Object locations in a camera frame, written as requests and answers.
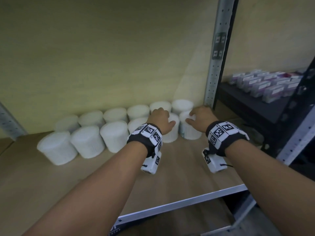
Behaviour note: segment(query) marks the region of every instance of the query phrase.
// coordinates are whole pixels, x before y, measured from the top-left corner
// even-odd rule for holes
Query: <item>white cylindrical container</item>
[[[125,108],[111,108],[104,113],[103,118],[106,123],[119,120],[128,122],[127,110]]]
[[[186,119],[190,118],[195,120],[196,116],[190,116],[191,110],[188,111],[184,111],[179,115],[179,120],[180,120],[180,125],[179,125],[179,134],[188,140],[195,140],[201,137],[202,132],[197,131],[196,129],[194,129],[192,126],[190,126],[188,123],[186,123]]]
[[[132,132],[134,130],[136,130],[137,127],[141,126],[142,124],[146,123],[146,121],[148,120],[147,117],[145,118],[136,118],[136,119],[133,119],[131,120],[129,123],[128,123],[128,130],[129,130],[129,133],[132,134]]]
[[[150,115],[150,108],[147,105],[135,105],[128,108],[127,114],[130,121],[136,118],[148,117]]]
[[[37,144],[37,149],[57,166],[68,163],[78,154],[70,143],[70,133],[68,131],[53,132],[45,136]]]
[[[83,158],[92,158],[105,149],[98,126],[81,127],[71,135],[70,142]]]
[[[170,102],[167,101],[159,101],[159,102],[154,102],[150,104],[150,111],[153,112],[155,109],[163,108],[166,111],[171,112],[172,110],[172,105]]]
[[[56,122],[54,131],[69,131],[70,133],[73,133],[75,130],[80,128],[78,118],[79,117],[77,115],[69,115],[60,119]]]
[[[82,127],[96,125],[101,129],[105,124],[102,111],[96,110],[81,115],[79,117],[79,124]]]
[[[106,123],[100,134],[110,152],[117,153],[127,143],[128,125],[124,121]]]
[[[171,121],[175,121],[176,124],[168,134],[165,134],[162,137],[162,141],[164,143],[171,143],[178,138],[178,127],[179,127],[179,123],[180,123],[179,117],[174,113],[170,113],[169,118],[168,118],[168,122],[171,122]]]
[[[192,101],[186,99],[177,99],[172,102],[172,113],[180,115],[181,112],[191,110],[194,107]]]

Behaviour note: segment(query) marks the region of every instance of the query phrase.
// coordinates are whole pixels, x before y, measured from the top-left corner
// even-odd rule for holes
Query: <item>black shelf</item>
[[[269,138],[276,131],[276,123],[290,97],[281,98],[272,103],[264,103],[261,97],[254,98],[235,85],[221,83],[218,87],[218,99],[265,138]]]

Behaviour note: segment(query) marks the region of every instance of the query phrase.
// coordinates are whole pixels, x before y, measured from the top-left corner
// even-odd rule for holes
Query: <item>white lid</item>
[[[124,121],[106,123],[100,130],[102,136],[120,136],[128,131],[128,125]]]
[[[104,113],[103,117],[105,121],[115,121],[124,118],[126,114],[125,108],[111,108]]]
[[[81,115],[79,117],[78,122],[81,126],[93,125],[95,122],[98,122],[102,118],[103,118],[102,111],[96,110]]]
[[[179,117],[175,113],[169,113],[168,122],[175,121],[176,124],[179,124]]]
[[[71,142],[85,142],[99,133],[100,129],[96,125],[81,127],[71,135]]]
[[[63,119],[60,119],[58,122],[56,122],[54,130],[67,131],[69,127],[78,123],[78,118],[79,117],[77,115],[68,115],[64,117]]]
[[[196,115],[192,115],[190,116],[189,113],[190,113],[191,110],[188,110],[188,111],[184,111],[184,112],[181,112],[179,114],[179,119],[181,122],[186,122],[186,119],[187,118],[190,118],[190,119],[193,119],[193,120],[196,120]]]
[[[171,111],[172,105],[167,101],[159,101],[150,104],[150,111],[153,112],[155,109],[163,108],[164,110]]]
[[[192,109],[194,107],[194,103],[186,99],[177,99],[172,102],[172,107],[179,111],[186,111]]]
[[[134,118],[142,117],[143,114],[149,113],[149,112],[150,112],[149,106],[144,105],[144,104],[129,107],[127,110],[128,116],[132,116]]]
[[[69,139],[70,133],[68,131],[52,132],[39,141],[37,144],[37,149],[41,152],[44,152],[60,146],[64,142],[69,141]]]
[[[141,126],[142,124],[146,123],[146,121],[148,120],[148,118],[136,118],[131,120],[128,123],[128,130],[130,133],[132,133],[134,130],[136,130],[137,127]]]

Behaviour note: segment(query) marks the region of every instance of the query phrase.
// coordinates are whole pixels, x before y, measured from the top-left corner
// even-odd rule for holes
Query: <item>forearm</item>
[[[314,233],[315,183],[245,140],[225,151],[239,176],[284,235]]]
[[[128,143],[25,235],[105,235],[122,211],[146,155],[142,143]]]

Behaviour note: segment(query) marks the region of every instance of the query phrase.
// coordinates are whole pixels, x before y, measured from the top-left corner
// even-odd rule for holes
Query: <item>person's left hand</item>
[[[152,123],[159,127],[162,135],[169,133],[175,126],[176,122],[168,122],[169,112],[163,108],[155,109],[148,117],[147,123]]]

